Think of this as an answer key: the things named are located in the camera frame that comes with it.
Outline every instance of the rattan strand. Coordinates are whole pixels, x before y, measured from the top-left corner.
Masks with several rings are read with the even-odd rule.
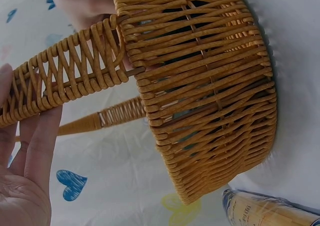
[[[86,60],[80,64],[78,57],[73,56],[74,47],[70,45],[76,43],[70,37],[15,71],[13,94],[2,108],[0,126],[106,88],[110,86],[107,82],[113,85],[126,81],[125,76],[118,79],[114,70],[126,51],[135,70],[143,68],[141,73],[131,75],[135,74],[156,147],[185,204],[261,163],[275,137],[277,95],[267,50],[244,2],[114,0],[114,3],[119,20],[112,17],[107,25],[115,29],[118,23],[120,49],[115,44],[96,43],[100,42],[99,35],[111,37],[110,29],[104,29],[102,24],[97,26],[98,33],[93,26],[84,36],[74,36],[75,41],[82,38],[78,43],[85,45],[81,55],[97,72],[89,77],[92,83],[86,73],[76,80],[69,79],[69,84],[61,80],[63,68],[72,71],[75,62],[80,69],[87,68]],[[84,49],[89,39],[93,40],[96,55],[93,57]],[[113,63],[108,57],[111,46],[116,55]],[[70,50],[70,66],[63,54],[56,52],[57,48],[60,52]],[[107,69],[97,70],[98,54],[104,57]],[[49,68],[55,68],[52,58],[58,55],[60,81],[57,70],[51,69],[50,74],[44,75],[41,66],[49,61]],[[43,98],[40,83],[35,81],[35,67],[40,68],[40,77],[46,83]],[[144,68],[152,70],[142,72]],[[121,64],[117,72],[125,75]],[[58,82],[54,92],[52,74]],[[105,80],[105,75],[112,80]],[[30,76],[32,83],[27,87]],[[34,101],[30,95],[32,86],[37,88]],[[77,90],[85,93],[76,94]]]
[[[116,44],[113,33],[116,30],[117,17],[112,15],[110,19],[60,41],[18,67],[14,71],[12,93],[2,105],[0,127],[127,82],[123,65],[125,46]]]
[[[131,122],[145,116],[146,112],[141,103],[141,98],[135,97],[61,126],[58,136],[92,132]],[[15,141],[19,142],[20,137],[16,137]]]

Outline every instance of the fingernail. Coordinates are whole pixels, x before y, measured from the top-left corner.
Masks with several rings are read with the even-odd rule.
[[[12,67],[9,64],[4,64],[0,68],[0,80],[7,77],[11,73],[12,73]]]

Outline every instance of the wicker weave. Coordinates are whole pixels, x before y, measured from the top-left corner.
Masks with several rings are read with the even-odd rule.
[[[114,3],[117,16],[15,70],[0,127],[134,75],[156,147],[184,203],[261,163],[275,136],[276,91],[266,48],[244,2]],[[122,63],[125,52],[131,71]]]

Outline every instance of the blue heart print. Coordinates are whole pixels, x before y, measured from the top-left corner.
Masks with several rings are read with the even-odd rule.
[[[88,179],[68,170],[59,170],[56,172],[56,177],[60,183],[67,186],[63,191],[63,198],[66,201],[76,200]]]
[[[49,4],[48,11],[56,7],[54,0],[46,0],[46,3]]]
[[[16,12],[17,12],[17,9],[14,9],[8,13],[8,18],[6,20],[7,23],[9,23],[12,20],[12,18],[15,16]]]

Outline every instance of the finger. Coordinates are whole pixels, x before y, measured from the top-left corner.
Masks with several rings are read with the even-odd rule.
[[[10,93],[13,71],[9,64],[0,68],[0,107],[5,103]],[[7,167],[9,157],[15,145],[17,124],[0,128],[0,165]]]
[[[61,115],[62,107],[41,113],[26,153],[24,176],[35,182],[47,195]]]
[[[9,168],[15,175],[24,175],[28,146],[37,128],[38,121],[39,115],[35,115],[20,122],[21,146]]]

